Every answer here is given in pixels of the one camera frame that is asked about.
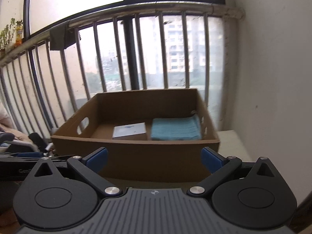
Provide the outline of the dark cloth on railing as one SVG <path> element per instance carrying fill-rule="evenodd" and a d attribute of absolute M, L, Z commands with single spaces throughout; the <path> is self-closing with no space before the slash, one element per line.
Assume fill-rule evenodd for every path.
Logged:
<path fill-rule="evenodd" d="M 61 51 L 76 43 L 75 31 L 69 28 L 69 21 L 65 21 L 49 30 L 50 50 Z"/>

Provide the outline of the metal window railing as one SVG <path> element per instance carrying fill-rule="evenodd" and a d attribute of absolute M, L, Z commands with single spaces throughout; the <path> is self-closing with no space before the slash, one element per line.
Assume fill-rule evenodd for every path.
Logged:
<path fill-rule="evenodd" d="M 196 89 L 221 129 L 237 7 L 196 2 L 118 6 L 69 21 L 74 43 L 45 30 L 1 56 L 1 101 L 15 129 L 48 138 L 102 92 Z"/>

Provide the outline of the orange bottle on sill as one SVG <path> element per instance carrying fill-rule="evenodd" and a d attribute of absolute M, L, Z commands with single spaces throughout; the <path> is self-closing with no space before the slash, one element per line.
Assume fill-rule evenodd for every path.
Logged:
<path fill-rule="evenodd" d="M 15 38 L 15 46 L 18 47 L 19 45 L 22 44 L 22 39 L 23 39 L 23 25 L 18 24 L 16 26 L 16 38 Z"/>

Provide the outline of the green potted plant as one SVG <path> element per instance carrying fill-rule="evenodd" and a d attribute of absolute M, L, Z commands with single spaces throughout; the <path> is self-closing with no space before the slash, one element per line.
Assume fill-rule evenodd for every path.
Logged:
<path fill-rule="evenodd" d="M 11 18 L 10 23 L 1 30 L 1 56 L 4 56 L 6 53 L 16 48 L 15 31 L 18 24 L 23 25 L 23 21 Z"/>

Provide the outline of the white rectangular box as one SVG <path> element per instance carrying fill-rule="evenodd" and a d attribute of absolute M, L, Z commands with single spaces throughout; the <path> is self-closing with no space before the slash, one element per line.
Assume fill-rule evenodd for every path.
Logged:
<path fill-rule="evenodd" d="M 147 140 L 145 123 L 128 124 L 115 126 L 112 139 L 128 141 L 146 141 Z"/>

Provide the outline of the folded teal towel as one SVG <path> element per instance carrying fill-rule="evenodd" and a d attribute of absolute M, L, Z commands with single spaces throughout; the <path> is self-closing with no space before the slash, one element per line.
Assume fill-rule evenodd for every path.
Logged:
<path fill-rule="evenodd" d="M 186 118 L 155 118 L 151 126 L 153 141 L 199 141 L 202 139 L 198 115 Z"/>

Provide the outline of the brown cardboard box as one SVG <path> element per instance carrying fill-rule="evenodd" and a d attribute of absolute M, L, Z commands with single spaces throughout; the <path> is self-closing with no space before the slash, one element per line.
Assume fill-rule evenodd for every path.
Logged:
<path fill-rule="evenodd" d="M 152 136 L 158 118 L 199 120 L 199 138 Z M 198 90 L 159 89 L 99 93 L 51 137 L 59 155 L 86 156 L 105 147 L 104 177 L 147 182 L 196 182 L 208 175 L 200 160 L 204 147 L 217 151 L 220 140 Z"/>

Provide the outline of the wheelchair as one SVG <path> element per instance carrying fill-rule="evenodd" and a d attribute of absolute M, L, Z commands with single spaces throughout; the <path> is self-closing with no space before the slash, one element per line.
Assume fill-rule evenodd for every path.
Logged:
<path fill-rule="evenodd" d="M 53 144 L 46 144 L 36 133 L 35 142 L 17 140 L 12 133 L 1 132 L 1 181 L 22 181 L 38 160 L 54 157 Z"/>

